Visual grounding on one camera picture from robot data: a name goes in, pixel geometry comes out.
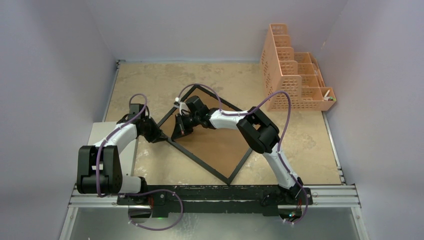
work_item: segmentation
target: black bracket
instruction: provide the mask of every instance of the black bracket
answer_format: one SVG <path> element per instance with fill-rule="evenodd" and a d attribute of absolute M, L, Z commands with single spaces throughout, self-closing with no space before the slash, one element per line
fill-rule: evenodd
<path fill-rule="evenodd" d="M 78 152 L 78 170 L 76 189 L 81 194 L 95 194 L 96 190 L 96 157 L 99 148 L 82 146 Z M 106 146 L 101 150 L 100 191 L 104 194 L 117 194 L 122 186 L 122 170 L 117 146 Z"/>
<path fill-rule="evenodd" d="M 262 214 L 289 218 L 292 209 L 278 209 L 278 205 L 306 203 L 304 194 L 293 198 L 286 189 L 278 185 L 148 185 L 148 191 L 167 189 L 175 192 L 183 201 L 185 213 L 239 213 Z M 311 196 L 311 190 L 305 188 Z M 155 192 L 148 196 L 118 198 L 118 205 L 150 205 L 153 218 L 166 218 L 169 213 L 179 213 L 180 203 L 172 193 Z"/>
<path fill-rule="evenodd" d="M 275 144 L 280 140 L 278 135 L 280 130 L 260 109 L 253 114 L 246 115 L 238 121 L 236 126 L 249 144 L 249 147 L 260 154 L 271 153 Z"/>

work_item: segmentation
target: white wall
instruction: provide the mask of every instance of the white wall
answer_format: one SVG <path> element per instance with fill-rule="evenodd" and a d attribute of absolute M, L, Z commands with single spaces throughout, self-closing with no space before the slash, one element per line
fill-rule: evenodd
<path fill-rule="evenodd" d="M 349 0 L 318 56 L 371 239 L 424 236 L 424 1 Z"/>
<path fill-rule="evenodd" d="M 347 0 L 87 0 L 118 59 L 258 61 L 270 23 L 317 54 Z"/>
<path fill-rule="evenodd" d="M 83 0 L 0 3 L 0 238 L 59 238 L 114 58 Z"/>

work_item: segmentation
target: mesh basket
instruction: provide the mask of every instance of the mesh basket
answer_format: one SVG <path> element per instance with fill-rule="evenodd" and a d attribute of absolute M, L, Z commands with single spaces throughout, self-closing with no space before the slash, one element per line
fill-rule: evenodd
<path fill-rule="evenodd" d="M 335 103 L 331 87 L 326 87 L 317 60 L 309 52 L 295 52 L 286 24 L 270 24 L 260 58 L 263 94 L 285 91 L 293 110 L 327 111 Z M 332 100 L 325 100 L 324 95 Z M 267 111 L 288 108 L 286 96 L 278 94 L 266 102 Z"/>

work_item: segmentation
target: purple cable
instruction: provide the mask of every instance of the purple cable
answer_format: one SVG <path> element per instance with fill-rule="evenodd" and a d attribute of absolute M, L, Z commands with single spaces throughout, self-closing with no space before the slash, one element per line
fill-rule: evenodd
<path fill-rule="evenodd" d="M 181 211 L 179 212 L 178 219 L 173 224 L 171 224 L 171 225 L 169 225 L 167 227 L 164 227 L 164 228 L 151 228 L 151 227 L 148 227 L 148 226 L 143 226 L 143 225 L 140 225 L 138 223 L 135 223 L 131 219 L 130 213 L 128 212 L 128 219 L 129 219 L 129 221 L 134 226 L 139 227 L 139 228 L 142 228 L 142 229 L 150 230 L 150 231 L 163 231 L 163 230 L 168 230 L 168 229 L 174 227 L 175 225 L 177 225 L 181 221 L 181 219 L 183 218 L 183 201 L 181 200 L 181 198 L 174 191 L 171 191 L 171 190 L 168 190 L 168 189 L 157 189 L 157 190 L 148 191 L 148 192 L 144 192 L 144 193 L 128 193 L 126 195 L 127 196 L 138 196 L 139 197 L 139 196 L 145 196 L 145 195 L 149 195 L 149 194 L 153 194 L 153 193 L 157 193 L 157 192 L 168 192 L 168 193 L 171 193 L 173 196 L 175 195 L 175 197 L 179 201 L 179 206 L 180 206 L 180 209 L 181 209 Z"/>
<path fill-rule="evenodd" d="M 202 87 L 204 87 L 204 88 L 207 88 L 207 89 L 209 89 L 209 90 L 211 90 L 212 91 L 212 93 L 213 94 L 215 94 L 215 96 L 216 96 L 216 99 L 218 100 L 218 102 L 219 102 L 219 112 L 222 114 L 222 115 L 224 115 L 224 116 L 227 116 L 227 117 L 234 117 L 234 116 L 246 116 L 246 115 L 251 115 L 251 114 L 253 114 L 254 112 L 256 112 L 262 105 L 264 105 L 271 97 L 273 97 L 274 95 L 276 95 L 276 94 L 280 94 L 280 93 L 285 93 L 285 91 L 276 91 L 276 92 L 274 92 L 273 94 L 271 94 L 271 95 L 269 95 L 267 98 L 265 98 L 265 100 L 263 100 L 261 103 L 259 103 L 259 105 L 258 106 L 256 106 L 254 109 L 252 109 L 252 111 L 249 111 L 249 112 L 246 112 L 246 113 L 226 113 L 226 112 L 223 112 L 223 108 L 222 108 L 222 106 L 223 106 L 223 103 L 221 102 L 221 98 L 218 96 L 218 93 L 215 91 L 215 90 L 213 90 L 210 86 L 206 86 L 206 85 L 204 85 L 204 84 L 201 84 L 201 83 L 193 83 L 193 84 L 189 84 L 189 85 L 187 85 L 187 86 L 185 86 L 180 92 L 179 92 L 179 95 L 178 95 L 178 98 L 181 98 L 181 94 L 183 94 L 183 91 L 185 90 L 185 89 L 187 89 L 188 87 L 190 87 L 190 86 L 195 86 L 195 85 L 199 85 L 199 86 L 202 86 Z"/>
<path fill-rule="evenodd" d="M 141 109 L 141 111 L 139 113 L 137 113 L 137 115 L 135 115 L 133 118 L 131 118 L 129 121 L 127 121 L 126 123 L 124 123 L 121 127 L 118 127 L 116 129 L 114 129 L 111 133 L 109 133 L 109 135 L 106 136 L 106 138 L 101 141 L 100 146 L 98 147 L 98 151 L 97 151 L 97 157 L 95 158 L 95 188 L 97 190 L 97 195 L 99 198 L 104 198 L 106 197 L 106 194 L 102 194 L 102 191 L 100 190 L 100 155 L 102 154 L 102 149 L 105 146 L 105 144 L 109 141 L 109 139 L 115 135 L 117 132 L 119 132 L 121 130 L 121 128 L 127 126 L 128 124 L 132 123 L 136 118 L 138 118 L 146 109 L 147 106 L 147 97 L 146 95 L 144 95 L 143 93 L 137 93 L 134 94 L 130 99 L 129 99 L 129 104 L 131 104 L 131 101 L 133 100 L 133 98 L 135 96 L 143 96 L 144 98 L 144 106 Z"/>
<path fill-rule="evenodd" d="M 96 187 L 96 190 L 97 190 L 97 195 L 100 198 L 106 197 L 106 194 L 102 194 L 101 189 L 100 189 L 100 168 L 99 168 L 99 165 L 100 165 L 100 155 L 102 153 L 102 149 L 105 146 L 105 144 L 109 141 L 109 139 L 111 137 L 113 137 L 113 135 L 115 135 L 117 132 L 119 132 L 121 130 L 121 128 L 123 128 L 123 127 L 131 124 L 146 109 L 146 106 L 147 106 L 147 97 L 146 97 L 146 95 L 144 95 L 142 93 L 134 94 L 129 99 L 129 104 L 131 104 L 131 101 L 136 96 L 143 96 L 143 98 L 144 98 L 144 106 L 141 109 L 141 111 L 139 113 L 137 113 L 137 115 L 135 115 L 133 118 L 131 118 L 130 120 L 128 120 L 126 123 L 124 123 L 121 127 L 118 127 L 116 129 L 114 129 L 111 133 L 109 133 L 109 135 L 106 136 L 106 138 L 101 142 L 100 146 L 98 147 L 97 157 L 95 159 L 95 179 L 96 179 L 96 185 L 95 185 L 95 187 Z M 163 230 L 167 230 L 167 229 L 170 229 L 170 228 L 174 227 L 175 225 L 177 225 L 181 221 L 181 219 L 183 218 L 183 201 L 181 201 L 181 198 L 175 192 L 173 192 L 173 191 L 170 191 L 168 189 L 158 189 L 158 190 L 148 191 L 148 192 L 144 192 L 144 193 L 129 193 L 129 194 L 125 194 L 125 195 L 127 195 L 127 196 L 145 196 L 145 195 L 153 194 L 153 193 L 156 193 L 156 192 L 169 192 L 169 193 L 172 193 L 172 195 L 175 195 L 175 197 L 179 201 L 179 205 L 181 206 L 181 212 L 180 212 L 180 215 L 179 215 L 178 219 L 173 224 L 171 224 L 170 226 L 167 226 L 167 227 L 164 227 L 164 228 L 151 228 L 151 227 L 142 226 L 142 225 L 139 225 L 138 223 L 135 223 L 131 219 L 130 214 L 128 213 L 128 218 L 129 218 L 129 220 L 131 221 L 132 224 L 134 224 L 137 227 L 140 227 L 140 228 L 143 228 L 143 229 L 147 229 L 147 230 L 151 230 L 151 231 L 163 231 Z"/>
<path fill-rule="evenodd" d="M 306 190 L 305 190 L 305 188 L 302 186 L 302 184 L 295 178 L 295 176 L 293 176 L 293 174 L 291 174 L 290 172 L 290 169 L 287 167 L 287 165 L 284 163 L 284 160 L 283 160 L 283 158 L 281 157 L 281 154 L 280 154 L 280 150 L 281 150 L 281 144 L 283 143 L 283 138 L 284 138 L 284 135 L 286 134 L 286 130 L 287 130 L 287 127 L 289 126 L 289 120 L 290 120 L 290 114 L 291 114 L 291 112 L 292 112 L 292 101 L 290 100 L 290 97 L 289 97 L 289 94 L 287 93 L 287 92 L 285 92 L 285 91 L 276 91 L 276 92 L 273 92 L 271 95 L 269 95 L 268 97 L 266 97 L 261 103 L 259 103 L 259 105 L 258 106 L 256 106 L 254 109 L 252 109 L 251 111 L 249 111 L 249 112 L 247 112 L 247 113 L 240 113 L 240 114 L 238 114 L 238 113 L 225 113 L 225 112 L 222 112 L 223 110 L 222 110 L 222 102 L 221 102 L 221 99 L 220 99 L 220 97 L 218 96 L 218 94 L 217 94 L 217 92 L 215 92 L 215 90 L 213 90 L 211 87 L 209 87 L 209 86 L 206 86 L 206 85 L 204 85 L 204 84 L 201 84 L 201 83 L 193 83 L 193 84 L 189 84 L 189 85 L 187 85 L 187 86 L 185 86 L 182 90 L 181 90 L 181 92 L 179 92 L 179 95 L 178 95 L 178 98 L 180 98 L 181 97 L 181 94 L 183 93 L 183 91 L 185 90 L 185 89 L 187 89 L 188 87 L 190 87 L 190 86 L 195 86 L 195 85 L 199 85 L 199 86 L 202 86 L 202 87 L 204 87 L 204 88 L 207 88 L 207 89 L 209 89 L 209 90 L 211 90 L 214 94 L 215 94 L 215 96 L 216 96 L 216 99 L 218 100 L 218 102 L 219 102 L 219 112 L 222 114 L 222 115 L 224 115 L 224 116 L 228 116 L 228 117 L 232 117 L 232 116 L 246 116 L 246 115 L 251 115 L 251 114 L 253 114 L 254 112 L 256 112 L 262 105 L 264 105 L 270 98 L 272 98 L 273 96 L 275 96 L 275 95 L 277 95 L 277 94 L 284 94 L 286 97 L 287 97 L 287 102 L 288 102 L 288 110 L 287 110 L 287 120 L 285 121 L 285 125 L 284 125 L 284 129 L 282 130 L 282 134 L 281 134 L 281 137 L 280 137 L 280 139 L 279 139 L 279 142 L 278 142 L 278 146 L 277 146 L 277 155 L 278 155 L 278 158 L 279 158 L 279 160 L 281 161 L 281 163 L 282 163 L 282 165 L 284 166 L 284 168 L 285 168 L 285 170 L 288 172 L 288 174 L 291 176 L 291 178 L 294 180 L 294 182 L 300 187 L 300 189 L 302 190 L 302 192 L 303 192 L 303 194 L 304 194 L 304 197 L 305 197 L 305 199 L 306 199 L 306 202 L 305 202 L 305 211 L 304 211 L 304 213 L 299 217 L 299 219 L 297 219 L 295 222 L 293 222 L 293 224 L 296 224 L 296 223 L 298 223 L 300 220 L 302 220 L 303 218 L 304 218 L 304 216 L 305 216 L 305 214 L 306 214 L 306 212 L 308 211 L 308 204 L 309 204 L 309 200 L 308 200 L 308 193 L 306 192 Z"/>

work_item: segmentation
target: purple wire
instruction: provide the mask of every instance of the purple wire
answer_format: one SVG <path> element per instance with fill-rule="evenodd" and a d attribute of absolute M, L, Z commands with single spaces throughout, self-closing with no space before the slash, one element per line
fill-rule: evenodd
<path fill-rule="evenodd" d="M 287 110 L 287 119 L 286 119 L 286 121 L 285 121 L 285 125 L 284 125 L 284 129 L 282 130 L 282 133 L 281 133 L 281 137 L 280 137 L 280 139 L 279 139 L 279 142 L 278 142 L 278 146 L 277 146 L 277 155 L 278 155 L 278 158 L 279 158 L 279 160 L 281 161 L 281 163 L 282 163 L 282 165 L 284 166 L 284 168 L 285 168 L 285 170 L 288 172 L 288 174 L 291 176 L 291 178 L 294 180 L 294 182 L 300 187 L 300 189 L 302 190 L 302 192 L 303 192 L 303 194 L 304 194 L 304 197 L 305 197 L 305 199 L 306 199 L 306 202 L 305 202 L 305 211 L 304 211 L 304 213 L 299 217 L 299 219 L 297 219 L 295 222 L 293 222 L 293 224 L 296 224 L 296 223 L 298 223 L 300 220 L 302 220 L 303 218 L 304 218 L 304 216 L 305 216 L 305 214 L 306 214 L 306 212 L 308 211 L 308 204 L 309 204 L 309 200 L 308 200 L 308 193 L 306 192 L 306 190 L 305 190 L 305 188 L 302 186 L 302 184 L 295 178 L 295 176 L 293 176 L 293 174 L 291 174 L 290 172 L 290 169 L 287 167 L 287 165 L 284 163 L 284 160 L 283 160 L 283 157 L 281 157 L 281 154 L 280 154 L 280 150 L 281 150 L 281 144 L 283 143 L 283 138 L 284 138 L 284 135 L 286 134 L 286 131 L 287 131 L 287 127 L 289 126 L 289 120 L 290 120 L 290 114 L 291 114 L 291 112 L 292 112 L 292 101 L 290 100 L 290 97 L 289 97 L 289 94 L 287 93 L 287 92 L 285 92 L 285 91 L 276 91 L 276 92 L 273 92 L 271 95 L 269 95 L 268 97 L 266 97 L 261 103 L 259 103 L 259 105 L 258 106 L 256 106 L 254 109 L 252 109 L 251 111 L 249 111 L 249 112 L 247 112 L 247 113 L 240 113 L 240 114 L 238 114 L 238 113 L 225 113 L 225 112 L 223 112 L 223 110 L 222 110 L 222 102 L 221 102 L 221 99 L 220 99 L 220 97 L 218 96 L 218 94 L 217 94 L 217 92 L 215 92 L 215 90 L 213 90 L 211 87 L 209 87 L 209 86 L 206 86 L 206 85 L 204 85 L 204 84 L 201 84 L 201 83 L 193 83 L 193 84 L 189 84 L 189 85 L 187 85 L 187 86 L 185 86 L 182 90 L 181 90 L 181 92 L 179 92 L 179 95 L 178 95 L 178 98 L 180 98 L 181 97 L 181 94 L 183 94 L 183 91 L 185 90 L 185 89 L 187 89 L 188 87 L 190 87 L 190 86 L 195 86 L 195 85 L 199 85 L 199 86 L 202 86 L 202 87 L 204 87 L 204 88 L 207 88 L 207 89 L 209 89 L 209 90 L 211 90 L 214 94 L 215 94 L 215 96 L 216 96 L 216 99 L 218 99 L 218 102 L 219 102 L 219 112 L 222 114 L 222 115 L 224 115 L 224 116 L 228 116 L 228 117 L 232 117 L 232 116 L 246 116 L 246 115 L 251 115 L 251 114 L 253 114 L 254 112 L 256 112 L 262 105 L 264 105 L 270 98 L 272 98 L 273 96 L 275 96 L 275 95 L 277 95 L 277 94 L 284 94 L 286 97 L 287 97 L 287 102 L 288 102 L 288 110 Z"/>
<path fill-rule="evenodd" d="M 189 84 L 189 85 L 187 85 L 187 86 L 185 86 L 180 92 L 179 92 L 179 95 L 178 95 L 178 98 L 180 98 L 181 97 L 181 95 L 183 94 L 183 92 L 184 92 L 184 90 L 185 89 L 187 89 L 188 87 L 190 87 L 190 86 L 195 86 L 195 85 L 199 85 L 199 86 L 202 86 L 202 87 L 204 87 L 204 88 L 207 88 L 207 89 L 209 89 L 209 90 L 211 90 L 212 91 L 212 93 L 213 94 L 215 94 L 215 96 L 216 96 L 216 99 L 218 100 L 218 102 L 219 102 L 219 112 L 222 114 L 222 115 L 224 115 L 224 116 L 227 116 L 227 117 L 234 117 L 234 116 L 247 116 L 247 115 L 251 115 L 251 114 L 253 114 L 254 112 L 256 112 L 262 105 L 264 105 L 271 97 L 273 97 L 274 95 L 276 95 L 276 94 L 285 94 L 286 96 L 287 96 L 287 98 L 289 98 L 289 95 L 287 95 L 287 93 L 285 92 L 285 91 L 276 91 L 276 92 L 274 92 L 273 94 L 271 94 L 271 95 L 269 95 L 267 98 L 265 98 L 261 103 L 259 103 L 259 105 L 258 106 L 256 106 L 254 109 L 252 109 L 252 111 L 249 111 L 249 112 L 245 112 L 245 113 L 226 113 L 226 112 L 223 112 L 223 108 L 222 108 L 222 106 L 223 106 L 223 103 L 222 103 L 222 101 L 221 101 L 221 98 L 220 98 L 220 96 L 218 96 L 218 93 L 214 90 L 214 89 L 212 89 L 210 86 L 207 86 L 207 85 L 204 85 L 204 84 L 201 84 L 201 83 L 192 83 L 192 84 Z"/>
<path fill-rule="evenodd" d="M 183 201 L 181 200 L 181 198 L 174 191 L 171 191 L 171 190 L 168 190 L 168 189 L 157 189 L 157 190 L 152 190 L 152 191 L 148 191 L 148 192 L 144 192 L 144 193 L 127 193 L 125 195 L 139 197 L 139 196 L 145 196 L 145 195 L 149 195 L 149 194 L 153 194 L 153 193 L 157 193 L 157 192 L 168 192 L 168 193 L 171 193 L 172 195 L 175 195 L 175 197 L 179 201 L 179 206 L 180 206 L 180 209 L 181 209 L 180 212 L 179 212 L 178 219 L 173 224 L 171 224 L 171 225 L 169 225 L 167 227 L 164 227 L 164 228 L 151 228 L 151 227 L 148 227 L 148 226 L 143 226 L 143 225 L 140 225 L 138 223 L 135 223 L 131 219 L 130 213 L 128 212 L 128 219 L 129 219 L 129 221 L 134 226 L 139 227 L 139 228 L 142 228 L 142 229 L 150 230 L 150 231 L 163 231 L 163 230 L 168 230 L 168 229 L 174 227 L 175 225 L 177 225 L 181 221 L 181 219 L 183 218 Z"/>
<path fill-rule="evenodd" d="M 143 96 L 144 98 L 144 106 L 141 109 L 141 111 L 139 113 L 137 113 L 137 115 L 135 115 L 133 118 L 131 118 L 129 121 L 127 121 L 126 123 L 124 123 L 121 127 L 118 127 L 116 129 L 114 129 L 111 133 L 109 133 L 109 135 L 106 136 L 106 138 L 101 141 L 100 146 L 98 147 L 98 151 L 97 151 L 97 157 L 95 158 L 95 188 L 97 191 L 97 195 L 99 198 L 104 198 L 106 197 L 107 194 L 102 194 L 102 191 L 100 189 L 100 155 L 102 154 L 102 149 L 105 146 L 105 144 L 109 141 L 109 139 L 115 135 L 117 132 L 119 132 L 121 130 L 121 128 L 127 126 L 128 124 L 132 123 L 136 118 L 138 118 L 146 109 L 147 106 L 147 97 L 146 95 L 144 95 L 143 93 L 137 93 L 134 94 L 130 99 L 129 99 L 129 104 L 131 104 L 131 101 L 133 100 L 133 98 L 135 96 Z"/>

